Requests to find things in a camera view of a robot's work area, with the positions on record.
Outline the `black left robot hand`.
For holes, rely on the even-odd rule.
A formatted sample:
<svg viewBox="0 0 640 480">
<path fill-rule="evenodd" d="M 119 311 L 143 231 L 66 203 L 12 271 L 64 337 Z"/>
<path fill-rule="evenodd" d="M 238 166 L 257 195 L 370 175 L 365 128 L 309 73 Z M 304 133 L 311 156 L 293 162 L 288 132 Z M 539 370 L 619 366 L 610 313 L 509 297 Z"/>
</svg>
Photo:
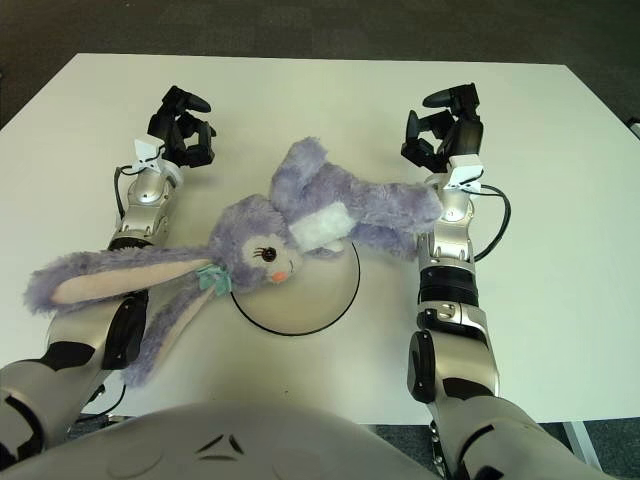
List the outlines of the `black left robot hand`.
<svg viewBox="0 0 640 480">
<path fill-rule="evenodd" d="M 177 167 L 197 168 L 213 162 L 212 139 L 216 131 L 195 117 L 191 111 L 210 113 L 211 105 L 201 97 L 178 86 L 171 86 L 162 103 L 149 120 L 147 136 L 153 140 L 134 142 L 138 160 L 130 166 L 131 173 L 144 169 L 161 171 L 160 160 Z"/>
</svg>

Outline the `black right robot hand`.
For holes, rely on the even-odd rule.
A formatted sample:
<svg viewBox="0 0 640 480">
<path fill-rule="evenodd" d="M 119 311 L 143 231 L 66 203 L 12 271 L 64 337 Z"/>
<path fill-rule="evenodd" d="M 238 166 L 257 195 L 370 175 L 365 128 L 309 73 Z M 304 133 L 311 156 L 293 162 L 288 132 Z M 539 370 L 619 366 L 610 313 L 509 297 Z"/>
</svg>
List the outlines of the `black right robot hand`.
<svg viewBox="0 0 640 480">
<path fill-rule="evenodd" d="M 479 160 L 484 126 L 476 86 L 462 84 L 432 93 L 422 105 L 434 112 L 409 112 L 401 155 L 434 174 L 446 174 L 446 189 L 477 194 L 484 167 Z"/>
</svg>

